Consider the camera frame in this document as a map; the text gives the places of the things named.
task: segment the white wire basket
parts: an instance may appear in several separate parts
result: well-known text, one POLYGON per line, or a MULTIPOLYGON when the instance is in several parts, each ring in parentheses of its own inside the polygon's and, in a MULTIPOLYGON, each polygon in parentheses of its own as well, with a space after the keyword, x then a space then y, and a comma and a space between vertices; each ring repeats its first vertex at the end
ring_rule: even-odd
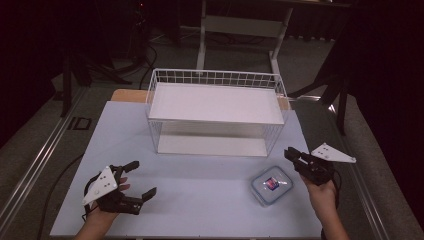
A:
POLYGON ((280 75, 155 69, 146 103, 157 153, 268 156, 290 103, 280 75))

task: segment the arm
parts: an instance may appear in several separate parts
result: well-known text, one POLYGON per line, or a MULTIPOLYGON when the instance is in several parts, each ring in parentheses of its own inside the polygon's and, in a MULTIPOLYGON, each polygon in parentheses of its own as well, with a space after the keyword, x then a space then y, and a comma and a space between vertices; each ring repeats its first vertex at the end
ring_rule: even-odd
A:
POLYGON ((336 188, 333 181, 317 186, 302 177, 309 192, 312 207, 328 240, 349 239, 336 209, 336 188))
MULTIPOLYGON (((127 178, 121 178, 120 184, 125 183, 127 178)), ((129 184, 120 185, 119 190, 123 191, 130 187, 129 184)), ((94 202, 91 206, 92 211, 87 216, 87 221, 84 223, 75 240, 101 240, 106 235, 113 221, 119 213, 103 212, 97 207, 94 202)))

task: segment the small gray container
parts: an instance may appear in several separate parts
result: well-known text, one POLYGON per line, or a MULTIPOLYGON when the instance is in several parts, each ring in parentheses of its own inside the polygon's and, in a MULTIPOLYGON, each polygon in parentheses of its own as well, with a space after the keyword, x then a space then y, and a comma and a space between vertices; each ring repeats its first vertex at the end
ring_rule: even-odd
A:
POLYGON ((251 183, 253 194, 265 207, 274 204, 292 187, 292 180, 278 166, 268 168, 251 183))

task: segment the tripod leg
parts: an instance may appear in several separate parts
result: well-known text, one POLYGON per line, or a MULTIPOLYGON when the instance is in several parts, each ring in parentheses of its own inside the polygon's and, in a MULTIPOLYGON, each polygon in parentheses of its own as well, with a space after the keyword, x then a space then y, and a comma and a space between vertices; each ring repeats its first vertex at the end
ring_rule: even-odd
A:
POLYGON ((72 84, 71 84, 71 63, 70 63, 70 57, 69 54, 65 56, 65 59, 63 61, 63 92, 62 92, 62 101, 63 101, 63 107, 62 107, 62 113, 60 114, 60 117, 65 117, 68 113, 69 109, 71 108, 72 104, 72 84))
POLYGON ((337 111, 337 119, 336 124, 339 128, 340 133, 345 136, 346 133, 344 131, 344 119, 346 114, 346 103, 347 103, 347 85, 349 83, 349 79, 345 79, 342 89, 340 90, 339 96, 339 108, 337 111))
POLYGON ((69 59, 71 71, 74 73, 77 82, 82 86, 90 86, 92 79, 84 62, 75 54, 70 54, 69 59))
POLYGON ((334 78, 333 81, 328 84, 319 101, 325 106, 330 106, 337 98, 337 95, 339 95, 342 87, 343 82, 340 77, 334 78))
POLYGON ((301 95, 304 95, 304 94, 306 94, 306 93, 308 93, 308 92, 310 92, 310 91, 312 91, 316 88, 319 88, 319 87, 327 85, 327 84, 331 84, 336 79, 337 79, 336 76, 329 76, 327 78, 318 79, 318 80, 314 81, 312 84, 310 84, 310 85, 308 85, 308 86, 306 86, 302 89, 299 89, 295 92, 287 94, 287 96, 291 97, 291 98, 298 98, 301 95))
POLYGON ((103 75, 105 75, 106 77, 110 78, 112 81, 114 81, 116 83, 120 83, 120 84, 132 84, 131 82, 125 81, 124 79, 116 76, 115 74, 111 73, 110 71, 103 68, 102 66, 96 64, 95 62, 93 62, 88 57, 83 56, 83 55, 79 55, 79 56, 81 57, 82 60, 84 60, 84 62, 86 62, 88 65, 90 65, 91 67, 96 69, 96 71, 98 71, 98 72, 102 73, 103 75))

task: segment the wire mesh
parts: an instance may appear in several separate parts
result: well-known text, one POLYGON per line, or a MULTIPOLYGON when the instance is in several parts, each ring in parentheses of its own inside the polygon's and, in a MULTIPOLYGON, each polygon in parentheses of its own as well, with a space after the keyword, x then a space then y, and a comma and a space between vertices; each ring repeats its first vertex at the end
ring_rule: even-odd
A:
MULTIPOLYGON (((208 70, 181 70, 181 69, 155 69, 152 73, 146 102, 147 114, 154 101, 155 90, 158 83, 183 83, 205 84, 216 86, 231 86, 244 88, 273 89, 276 101, 279 102, 284 122, 287 120, 287 110, 290 104, 280 75, 269 73, 234 72, 234 71, 208 71, 208 70)), ((162 129, 161 121, 149 121, 152 139, 156 150, 158 149, 162 129)), ((261 137, 264 139, 267 154, 281 134, 284 125, 263 124, 261 137)))

